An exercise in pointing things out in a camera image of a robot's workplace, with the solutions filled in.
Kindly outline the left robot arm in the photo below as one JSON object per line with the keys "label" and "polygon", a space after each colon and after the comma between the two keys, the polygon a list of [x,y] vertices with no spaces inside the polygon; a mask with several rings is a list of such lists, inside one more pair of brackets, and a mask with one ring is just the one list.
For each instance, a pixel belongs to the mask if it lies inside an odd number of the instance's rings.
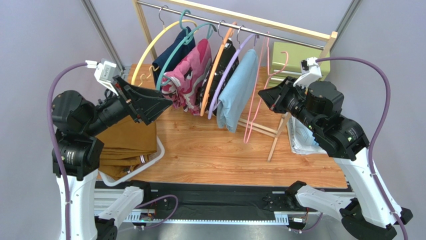
{"label": "left robot arm", "polygon": [[114,96],[95,105],[78,91],[54,95],[50,87],[46,111],[53,145],[52,171],[61,196],[62,240],[114,240],[127,216],[151,205],[151,186],[131,181],[101,214],[95,215],[95,186],[104,143],[98,135],[126,117],[146,125],[154,122],[172,101],[154,89],[129,84],[120,76],[111,81]]}

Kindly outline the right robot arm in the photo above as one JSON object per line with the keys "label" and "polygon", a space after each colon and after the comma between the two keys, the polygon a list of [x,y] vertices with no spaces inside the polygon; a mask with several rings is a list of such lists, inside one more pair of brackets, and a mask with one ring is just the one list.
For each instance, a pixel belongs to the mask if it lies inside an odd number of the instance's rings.
{"label": "right robot arm", "polygon": [[342,197],[317,190],[296,181],[285,195],[293,207],[317,210],[340,221],[358,240],[391,240],[395,225],[406,225],[412,212],[396,202],[388,206],[380,193],[378,170],[368,160],[370,142],[363,128],[342,115],[344,95],[328,81],[315,81],[308,87],[288,77],[279,85],[258,95],[278,114],[288,113],[307,127],[318,145],[343,171],[355,196]]}

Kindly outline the brown trousers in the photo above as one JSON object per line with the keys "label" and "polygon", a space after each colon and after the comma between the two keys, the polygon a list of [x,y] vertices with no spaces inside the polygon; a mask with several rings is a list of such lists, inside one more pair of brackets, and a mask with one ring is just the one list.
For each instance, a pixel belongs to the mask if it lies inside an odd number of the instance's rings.
{"label": "brown trousers", "polygon": [[96,137],[104,143],[99,171],[116,180],[148,163],[158,150],[156,123],[136,123],[130,116]]}

